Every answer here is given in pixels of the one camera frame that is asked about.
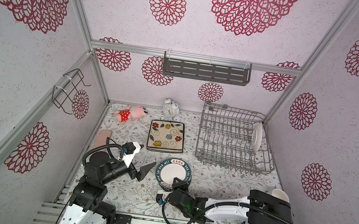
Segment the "white round plate three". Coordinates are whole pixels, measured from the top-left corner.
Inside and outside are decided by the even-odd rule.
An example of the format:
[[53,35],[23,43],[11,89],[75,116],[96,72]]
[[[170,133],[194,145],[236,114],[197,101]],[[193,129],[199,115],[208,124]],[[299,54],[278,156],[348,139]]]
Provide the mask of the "white round plate three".
[[158,184],[166,183],[173,186],[174,178],[178,178],[190,185],[192,170],[187,162],[176,158],[170,158],[160,162],[156,167],[155,178]]

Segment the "white round plate four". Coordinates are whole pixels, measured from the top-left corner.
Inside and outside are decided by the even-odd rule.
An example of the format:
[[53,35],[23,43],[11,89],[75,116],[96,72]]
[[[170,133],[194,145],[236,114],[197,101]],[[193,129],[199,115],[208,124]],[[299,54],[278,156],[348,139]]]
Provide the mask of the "white round plate four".
[[260,146],[262,144],[262,138],[263,138],[263,125],[262,123],[257,123],[253,129],[252,132],[252,139],[251,139],[251,148],[252,151],[256,154]]

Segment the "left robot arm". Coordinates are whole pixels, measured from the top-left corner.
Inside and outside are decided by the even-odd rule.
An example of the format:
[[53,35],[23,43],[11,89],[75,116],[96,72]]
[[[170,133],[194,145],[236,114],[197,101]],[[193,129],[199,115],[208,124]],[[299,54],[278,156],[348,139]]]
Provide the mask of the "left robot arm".
[[82,157],[85,173],[55,224],[116,224],[116,207],[104,201],[107,184],[125,175],[142,181],[156,165],[136,169],[132,161],[143,148],[137,141],[120,145],[107,140],[87,151]]

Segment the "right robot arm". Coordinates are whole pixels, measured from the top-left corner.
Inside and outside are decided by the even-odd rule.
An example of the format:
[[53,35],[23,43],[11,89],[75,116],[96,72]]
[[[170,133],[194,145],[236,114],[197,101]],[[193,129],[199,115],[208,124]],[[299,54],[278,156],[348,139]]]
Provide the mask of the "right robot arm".
[[174,178],[173,191],[158,194],[157,202],[162,206],[162,215],[167,224],[171,224],[165,214],[167,205],[178,209],[188,219],[187,224],[222,220],[237,220],[241,224],[294,224],[291,205],[287,200],[259,190],[251,190],[248,196],[238,199],[194,198],[189,194],[188,184]]

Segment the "pink plush toy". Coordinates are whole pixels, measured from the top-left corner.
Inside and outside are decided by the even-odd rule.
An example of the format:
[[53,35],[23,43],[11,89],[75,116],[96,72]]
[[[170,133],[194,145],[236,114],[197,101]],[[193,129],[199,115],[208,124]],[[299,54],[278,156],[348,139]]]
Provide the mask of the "pink plush toy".
[[125,110],[115,112],[115,118],[119,122],[127,122],[128,120],[141,119],[148,114],[146,108],[142,106],[131,106]]

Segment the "pink rectangular block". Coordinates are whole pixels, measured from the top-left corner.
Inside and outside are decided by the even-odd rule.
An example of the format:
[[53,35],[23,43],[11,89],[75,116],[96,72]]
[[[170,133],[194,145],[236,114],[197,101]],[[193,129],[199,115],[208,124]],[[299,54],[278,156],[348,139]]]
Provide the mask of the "pink rectangular block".
[[91,149],[95,149],[97,147],[103,146],[106,144],[107,139],[111,138],[112,131],[111,130],[100,130],[95,138],[95,141],[92,144]]

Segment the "white alarm clock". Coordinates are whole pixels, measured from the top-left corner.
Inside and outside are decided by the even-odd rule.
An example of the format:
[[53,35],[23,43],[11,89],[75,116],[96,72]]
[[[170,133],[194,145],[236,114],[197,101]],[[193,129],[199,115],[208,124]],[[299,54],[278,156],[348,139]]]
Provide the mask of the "white alarm clock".
[[165,99],[164,105],[162,107],[162,111],[165,114],[165,116],[169,118],[177,117],[180,113],[180,109],[177,102],[175,102],[171,98]]

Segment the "white ceramic mug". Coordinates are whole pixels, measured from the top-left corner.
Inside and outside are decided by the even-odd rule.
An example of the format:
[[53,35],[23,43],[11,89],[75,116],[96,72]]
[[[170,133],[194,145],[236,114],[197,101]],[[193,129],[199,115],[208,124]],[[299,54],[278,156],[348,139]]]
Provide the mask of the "white ceramic mug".
[[273,189],[270,194],[277,198],[277,199],[280,199],[282,201],[285,201],[287,203],[289,203],[289,197],[288,195],[281,189]]

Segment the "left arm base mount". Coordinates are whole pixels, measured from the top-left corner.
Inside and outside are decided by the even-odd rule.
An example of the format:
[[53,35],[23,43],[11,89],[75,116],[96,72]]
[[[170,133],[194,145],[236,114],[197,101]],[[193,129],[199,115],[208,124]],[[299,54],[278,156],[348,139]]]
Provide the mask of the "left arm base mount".
[[117,213],[116,207],[106,202],[101,202],[96,214],[103,220],[102,224],[131,224],[133,218],[131,215]]

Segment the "grey wall shelf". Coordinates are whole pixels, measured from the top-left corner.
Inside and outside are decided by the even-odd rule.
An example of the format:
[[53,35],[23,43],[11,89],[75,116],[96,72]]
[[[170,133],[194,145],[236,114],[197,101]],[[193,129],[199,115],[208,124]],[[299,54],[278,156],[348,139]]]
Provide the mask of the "grey wall shelf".
[[164,75],[202,80],[207,82],[231,84],[235,86],[246,86],[250,82],[251,68],[238,68],[213,63],[203,63],[198,61],[172,58],[165,52],[162,61],[162,72]]

